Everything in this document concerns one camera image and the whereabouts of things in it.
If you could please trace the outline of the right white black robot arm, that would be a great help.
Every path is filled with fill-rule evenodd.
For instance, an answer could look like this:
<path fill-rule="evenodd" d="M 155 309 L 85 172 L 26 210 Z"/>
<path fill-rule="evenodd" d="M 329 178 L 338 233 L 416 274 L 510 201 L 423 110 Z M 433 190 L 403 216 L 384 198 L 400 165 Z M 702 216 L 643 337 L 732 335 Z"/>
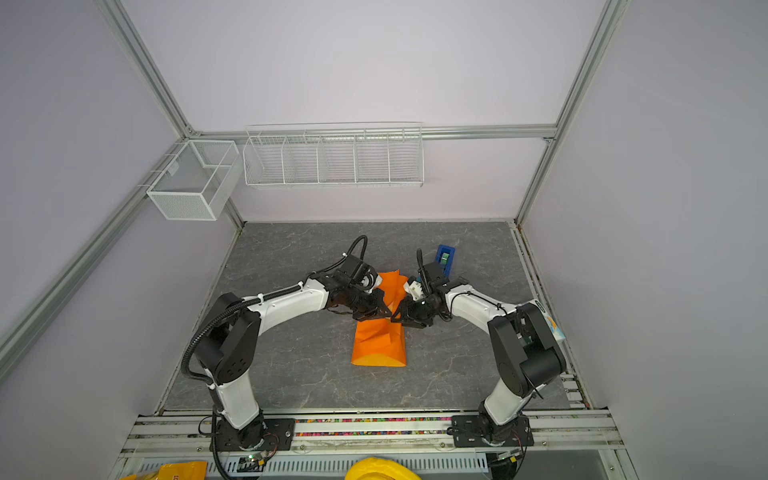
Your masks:
<path fill-rule="evenodd" d="M 406 297 L 391 316 L 405 327 L 425 329 L 439 318 L 458 317 L 485 332 L 492 347 L 499 380 L 481 402 L 469 427 L 452 431 L 500 445 L 522 439 L 523 410 L 540 389 L 567 367 L 561 335 L 547 310 L 535 300 L 512 304 L 483 294 L 468 281 L 452 281 L 438 262 L 425 263 L 416 251 L 418 275 L 406 282 Z"/>

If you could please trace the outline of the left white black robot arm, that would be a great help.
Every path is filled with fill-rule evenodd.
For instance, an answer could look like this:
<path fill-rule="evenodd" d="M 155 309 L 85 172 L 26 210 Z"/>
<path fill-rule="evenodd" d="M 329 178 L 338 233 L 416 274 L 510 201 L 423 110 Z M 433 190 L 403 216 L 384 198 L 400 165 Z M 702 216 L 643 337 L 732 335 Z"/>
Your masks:
<path fill-rule="evenodd" d="M 208 310 L 183 353 L 180 370 L 206 386 L 214 402 L 212 427 L 228 427 L 237 448 L 256 449 L 268 435 L 249 373 L 262 333 L 323 310 L 358 322 L 391 314 L 381 276 L 364 261 L 367 244 L 368 237 L 360 235 L 339 260 L 294 285 L 248 298 L 227 293 Z"/>

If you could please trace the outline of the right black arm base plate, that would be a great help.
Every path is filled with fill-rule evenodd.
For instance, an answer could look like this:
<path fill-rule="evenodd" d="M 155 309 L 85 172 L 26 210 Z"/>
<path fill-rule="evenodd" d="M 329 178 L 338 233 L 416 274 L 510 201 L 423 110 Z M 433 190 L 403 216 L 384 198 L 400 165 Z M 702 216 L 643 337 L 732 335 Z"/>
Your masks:
<path fill-rule="evenodd" d="M 447 429 L 458 448 L 530 447 L 534 444 L 529 418 L 518 415 L 497 425 L 486 414 L 454 415 Z"/>

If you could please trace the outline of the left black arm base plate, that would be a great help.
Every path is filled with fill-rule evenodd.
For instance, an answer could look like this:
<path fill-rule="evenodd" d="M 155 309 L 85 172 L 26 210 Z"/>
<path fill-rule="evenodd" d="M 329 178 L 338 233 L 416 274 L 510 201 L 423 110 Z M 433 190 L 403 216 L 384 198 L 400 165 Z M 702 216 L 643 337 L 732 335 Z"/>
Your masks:
<path fill-rule="evenodd" d="M 235 429 L 226 419 L 218 419 L 212 431 L 219 452 L 286 451 L 291 448 L 294 418 L 261 418 Z"/>

